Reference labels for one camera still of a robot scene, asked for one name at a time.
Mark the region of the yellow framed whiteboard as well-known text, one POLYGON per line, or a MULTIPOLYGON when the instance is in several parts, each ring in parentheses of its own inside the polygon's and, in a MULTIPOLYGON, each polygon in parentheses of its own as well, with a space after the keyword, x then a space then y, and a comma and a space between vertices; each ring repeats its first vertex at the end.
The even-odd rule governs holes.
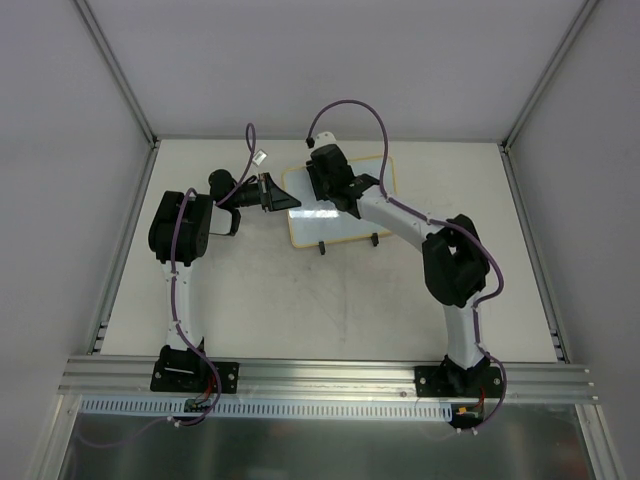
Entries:
POLYGON ((374 223, 340 212, 330 201, 317 200, 304 166, 285 170, 281 180, 284 190, 301 202, 300 207, 287 211, 290 239, 295 248, 326 247, 391 234, 374 223))

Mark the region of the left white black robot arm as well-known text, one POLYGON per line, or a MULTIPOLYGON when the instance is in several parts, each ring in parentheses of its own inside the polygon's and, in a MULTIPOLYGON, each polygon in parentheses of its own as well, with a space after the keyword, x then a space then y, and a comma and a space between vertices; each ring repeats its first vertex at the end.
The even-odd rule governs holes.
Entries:
POLYGON ((204 350, 205 334, 197 312, 193 286, 209 237, 237 233, 242 208, 259 206, 265 212, 299 208, 302 202, 278 186, 268 173, 240 181, 225 169, 209 175, 209 192, 166 191, 148 233, 148 245, 161 264, 167 287, 168 328, 164 352, 204 350))

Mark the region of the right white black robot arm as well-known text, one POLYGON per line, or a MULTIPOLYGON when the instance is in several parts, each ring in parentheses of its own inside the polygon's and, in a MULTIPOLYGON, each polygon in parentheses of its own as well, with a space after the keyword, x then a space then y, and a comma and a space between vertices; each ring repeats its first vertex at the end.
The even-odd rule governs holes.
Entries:
POLYGON ((429 218, 413 207, 384 195, 383 181, 356 175, 336 140, 306 140, 306 162, 316 198, 338 211, 391 231, 422 255, 427 290, 444 308, 448 348, 445 360, 449 387, 459 395, 480 388, 487 362, 479 343, 479 326, 472 304, 486 287, 489 262, 473 222, 464 215, 449 221, 429 218))

